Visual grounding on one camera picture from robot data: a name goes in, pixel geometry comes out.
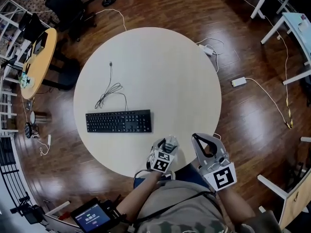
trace display screen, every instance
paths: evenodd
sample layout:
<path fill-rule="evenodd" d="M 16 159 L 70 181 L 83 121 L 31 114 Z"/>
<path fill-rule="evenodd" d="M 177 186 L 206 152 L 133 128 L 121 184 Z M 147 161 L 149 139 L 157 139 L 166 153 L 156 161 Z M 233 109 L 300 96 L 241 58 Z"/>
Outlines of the display screen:
<path fill-rule="evenodd" d="M 86 232 L 90 232 L 110 220 L 98 204 L 93 205 L 75 218 Z"/>

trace trash can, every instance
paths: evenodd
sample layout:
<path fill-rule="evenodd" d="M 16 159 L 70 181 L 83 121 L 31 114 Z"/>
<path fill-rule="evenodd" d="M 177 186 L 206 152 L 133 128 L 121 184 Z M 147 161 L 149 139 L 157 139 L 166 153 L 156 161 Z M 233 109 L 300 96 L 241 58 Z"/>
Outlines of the trash can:
<path fill-rule="evenodd" d="M 32 124 L 48 123 L 50 118 L 45 112 L 32 111 L 30 114 L 30 122 Z"/>

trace wooden floor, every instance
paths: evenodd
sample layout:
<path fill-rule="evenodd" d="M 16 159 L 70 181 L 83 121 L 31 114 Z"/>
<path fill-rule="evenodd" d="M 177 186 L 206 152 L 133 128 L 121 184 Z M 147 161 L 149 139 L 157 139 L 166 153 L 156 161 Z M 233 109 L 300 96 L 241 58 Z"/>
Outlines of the wooden floor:
<path fill-rule="evenodd" d="M 102 0 L 89 5 L 90 11 L 100 11 Z M 252 81 L 233 88 L 231 80 L 239 77 L 256 79 L 276 101 L 285 118 L 286 49 L 276 35 L 264 46 L 260 40 L 271 29 L 267 20 L 250 15 L 253 8 L 242 0 L 117 0 L 109 7 L 120 10 L 128 30 L 139 27 L 161 27 L 177 31 L 194 42 L 205 37 L 219 56 L 219 81 L 222 89 L 222 110 L 216 133 L 220 134 L 226 150 L 236 167 L 238 191 L 256 209 L 260 205 L 272 205 L 275 195 L 260 184 L 257 175 L 262 174 L 277 185 L 284 185 L 287 160 L 305 161 L 308 144 L 300 143 L 301 136 L 311 135 L 311 113 L 306 106 L 299 82 L 288 86 L 289 102 L 294 128 L 284 124 L 269 97 Z M 265 6 L 262 11 L 273 23 L 277 6 Z M 81 67 L 90 55 L 106 40 L 124 31 L 119 13 L 105 11 L 96 17 L 97 28 L 91 28 L 79 43 L 65 45 L 63 53 L 77 58 Z M 303 55 L 286 29 L 280 30 L 289 49 L 288 77 L 303 66 Z M 48 73 L 55 79 L 56 74 Z M 40 93 L 48 91 L 42 86 Z M 73 117 L 73 94 L 54 89 L 51 93 L 35 96 L 34 110 L 49 112 L 52 123 L 40 127 L 42 141 L 52 134 L 52 146 L 48 155 L 41 157 L 40 145 L 24 136 L 25 114 L 21 97 L 15 101 L 18 113 L 16 136 L 18 154 L 28 185 L 40 205 L 43 200 L 59 205 L 67 200 L 73 210 L 94 196 L 114 199 L 126 196 L 132 190 L 132 179 L 105 168 L 94 160 L 83 145 Z"/>

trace gray t-shirt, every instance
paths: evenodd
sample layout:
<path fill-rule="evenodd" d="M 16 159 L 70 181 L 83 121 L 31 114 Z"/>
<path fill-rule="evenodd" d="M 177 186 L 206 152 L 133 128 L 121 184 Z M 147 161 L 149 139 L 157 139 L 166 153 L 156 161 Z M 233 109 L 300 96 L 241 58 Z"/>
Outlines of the gray t-shirt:
<path fill-rule="evenodd" d="M 186 200 L 207 188 L 189 182 L 168 181 L 154 191 L 142 207 L 138 219 Z M 184 201 L 138 226 L 137 233 L 230 233 L 212 195 Z M 280 233 L 272 212 L 241 225 L 240 233 Z"/>

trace wooden round table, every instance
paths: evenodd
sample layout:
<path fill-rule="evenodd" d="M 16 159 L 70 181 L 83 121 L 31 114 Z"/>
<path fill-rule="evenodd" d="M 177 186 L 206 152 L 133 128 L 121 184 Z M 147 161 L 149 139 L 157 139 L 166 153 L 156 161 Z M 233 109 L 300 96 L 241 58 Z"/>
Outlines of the wooden round table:
<path fill-rule="evenodd" d="M 111 85 L 120 82 L 129 110 L 151 110 L 152 133 L 88 133 L 86 113 L 122 111 L 124 96 L 113 94 L 94 109 Z M 171 30 L 138 28 L 103 43 L 82 69 L 74 92 L 74 118 L 81 140 L 105 167 L 133 177 L 146 168 L 151 146 L 174 135 L 180 151 L 172 170 L 196 158 L 193 133 L 213 135 L 220 116 L 221 90 L 215 68 L 190 39 Z"/>
<path fill-rule="evenodd" d="M 32 55 L 30 59 L 24 63 L 23 71 L 30 64 L 27 75 L 35 79 L 33 87 L 22 88 L 21 93 L 25 99 L 31 99 L 39 90 L 46 73 L 48 72 L 53 54 L 57 43 L 57 32 L 54 28 L 45 31 L 48 34 L 44 49 L 38 54 L 34 54 L 35 43 L 33 44 Z"/>

